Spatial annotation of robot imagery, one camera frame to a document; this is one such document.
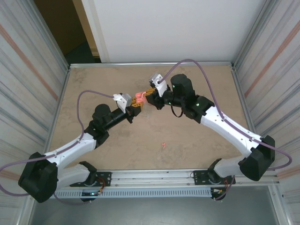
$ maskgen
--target vented metal strip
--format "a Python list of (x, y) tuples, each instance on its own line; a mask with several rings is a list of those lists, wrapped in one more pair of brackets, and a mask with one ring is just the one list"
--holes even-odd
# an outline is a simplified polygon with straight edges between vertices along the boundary
[(82, 189), (62, 189), (55, 193), (59, 198), (211, 197), (209, 187), (104, 189), (99, 196), (83, 196), (93, 191), (97, 193), (97, 190)]

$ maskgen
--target wooden table surface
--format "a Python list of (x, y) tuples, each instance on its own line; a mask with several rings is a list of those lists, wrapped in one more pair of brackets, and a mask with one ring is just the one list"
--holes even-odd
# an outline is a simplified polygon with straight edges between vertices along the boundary
[[(95, 90), (108, 95), (147, 90), (149, 78), (155, 72), (165, 75), (171, 67), (95, 67), (73, 68), (67, 83), (50, 150), (54, 150), (80, 134), (76, 119), (76, 100), (83, 90)], [(229, 66), (204, 66), (222, 111), (246, 127), (246, 120)], [(184, 73), (191, 80), (196, 94), (212, 100), (201, 71), (194, 66), (177, 68), (168, 77)], [(116, 103), (107, 97), (85, 93), (80, 100), (80, 117), (88, 126), (98, 104)], [(157, 110), (145, 104), (142, 112), (109, 130), (110, 137), (99, 148), (70, 165), (87, 161), (97, 169), (183, 169), (206, 168), (217, 158), (239, 156), (238, 150), (213, 130), (183, 116), (176, 118), (170, 107)]]

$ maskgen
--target pink object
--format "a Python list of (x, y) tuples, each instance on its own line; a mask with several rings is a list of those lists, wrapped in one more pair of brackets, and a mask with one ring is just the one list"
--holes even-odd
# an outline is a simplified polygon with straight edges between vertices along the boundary
[(146, 94), (145, 91), (144, 91), (144, 92), (136, 93), (136, 94), (135, 94), (135, 97), (136, 97), (136, 103), (140, 103), (140, 102), (146, 103), (147, 100), (146, 100), (145, 94)]

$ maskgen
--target work surface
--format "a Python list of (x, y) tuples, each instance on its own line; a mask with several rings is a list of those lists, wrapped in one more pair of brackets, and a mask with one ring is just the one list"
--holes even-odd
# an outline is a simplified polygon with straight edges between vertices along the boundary
[[(165, 75), (171, 67), (95, 67), (73, 68), (67, 83), (50, 150), (54, 150), (80, 134), (76, 118), (76, 101), (83, 90), (108, 95), (147, 90), (155, 72)], [(222, 111), (246, 127), (229, 66), (204, 66)], [(192, 80), (196, 94), (212, 100), (206, 81), (194, 66), (179, 67), (168, 77), (184, 73)], [(85, 93), (80, 100), (80, 118), (88, 126), (98, 104), (116, 103), (111, 98)], [(217, 158), (239, 156), (238, 150), (213, 130), (183, 116), (176, 118), (169, 106), (157, 110), (146, 103), (133, 123), (123, 121), (109, 130), (110, 137), (99, 148), (78, 158), (71, 165), (87, 161), (100, 170), (112, 169), (180, 169), (205, 168)]]

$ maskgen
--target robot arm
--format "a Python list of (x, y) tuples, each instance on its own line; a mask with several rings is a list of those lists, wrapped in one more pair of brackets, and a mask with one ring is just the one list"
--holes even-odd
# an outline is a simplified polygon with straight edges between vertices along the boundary
[[(127, 119), (129, 123), (137, 116), (143, 103), (136, 103), (128, 94), (114, 95), (118, 108), (110, 111), (108, 105), (100, 104), (92, 115), (93, 120), (81, 135), (64, 146), (47, 152), (44, 155), (38, 152), (32, 154), (29, 159), (41, 158), (54, 155), (48, 159), (27, 163), (19, 179), (19, 186), (27, 191), (39, 203), (49, 199), (55, 190), (65, 186), (84, 182), (91, 185), (96, 181), (96, 168), (87, 162), (80, 162), (78, 165), (65, 168), (68, 164), (93, 151), (109, 137), (108, 130), (116, 124)], [(67, 147), (78, 142), (72, 148), (60, 154)]]
[(269, 136), (262, 138), (223, 114), (229, 122), (249, 134), (252, 139), (240, 134), (222, 120), (213, 102), (206, 97), (195, 94), (190, 79), (184, 74), (175, 75), (171, 78), (172, 90), (165, 81), (160, 82), (161, 80), (162, 76), (159, 74), (154, 74), (150, 79), (152, 90), (146, 93), (147, 101), (150, 104), (156, 106), (157, 109), (161, 109), (164, 105), (180, 107), (183, 114), (188, 118), (213, 129), (241, 152), (242, 156), (240, 157), (217, 159), (209, 168), (211, 179), (217, 182), (220, 178), (244, 174), (252, 180), (259, 180), (274, 162), (275, 152), (253, 142), (253, 139), (275, 146), (274, 139)]

